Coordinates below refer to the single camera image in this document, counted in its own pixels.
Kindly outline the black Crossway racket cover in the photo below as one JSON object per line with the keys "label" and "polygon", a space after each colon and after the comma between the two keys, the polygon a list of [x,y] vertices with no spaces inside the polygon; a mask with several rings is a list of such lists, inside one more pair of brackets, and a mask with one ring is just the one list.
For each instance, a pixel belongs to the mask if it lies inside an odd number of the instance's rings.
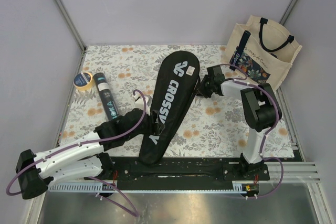
{"label": "black Crossway racket cover", "polygon": [[161,135],[143,137],[139,160],[156,164],[163,157],[195,97],[200,63],[188,51],[175,51],[161,63],[156,79],[151,110],[158,111],[165,129]]}

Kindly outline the black Boka shuttlecock tube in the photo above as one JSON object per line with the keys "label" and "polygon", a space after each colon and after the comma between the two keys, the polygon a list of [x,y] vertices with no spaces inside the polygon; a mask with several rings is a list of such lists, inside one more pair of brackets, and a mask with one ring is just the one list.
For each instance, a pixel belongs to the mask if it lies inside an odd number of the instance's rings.
{"label": "black Boka shuttlecock tube", "polygon": [[102,72],[94,74],[93,79],[98,89],[99,97],[101,99],[101,103],[103,105],[107,119],[108,121],[112,121],[119,116],[119,112],[110,90],[110,86],[107,83],[107,79]]}

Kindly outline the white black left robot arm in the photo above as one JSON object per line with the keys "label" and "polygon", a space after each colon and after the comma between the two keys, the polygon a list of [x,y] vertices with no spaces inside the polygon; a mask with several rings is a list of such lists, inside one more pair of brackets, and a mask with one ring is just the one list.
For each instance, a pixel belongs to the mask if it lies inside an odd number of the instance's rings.
{"label": "white black left robot arm", "polygon": [[133,109],[102,123],[73,143],[36,154],[25,150],[16,166],[19,194],[23,199],[32,199],[61,181],[84,177],[109,179],[114,164],[107,151],[140,134],[159,136],[165,128],[164,122],[156,110],[147,114]]}

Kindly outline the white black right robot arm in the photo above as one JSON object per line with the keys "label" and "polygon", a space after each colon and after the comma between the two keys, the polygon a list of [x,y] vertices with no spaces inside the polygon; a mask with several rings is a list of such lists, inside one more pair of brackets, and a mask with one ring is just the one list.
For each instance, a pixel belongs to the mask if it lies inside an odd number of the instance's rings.
{"label": "white black right robot arm", "polygon": [[231,180],[268,181],[270,176],[263,155],[268,134],[278,124],[282,112],[268,83],[255,85],[247,78],[225,78],[221,65],[207,68],[199,94],[210,98],[212,94],[239,99],[243,105],[244,118],[249,126],[247,145],[238,164],[229,171]]}

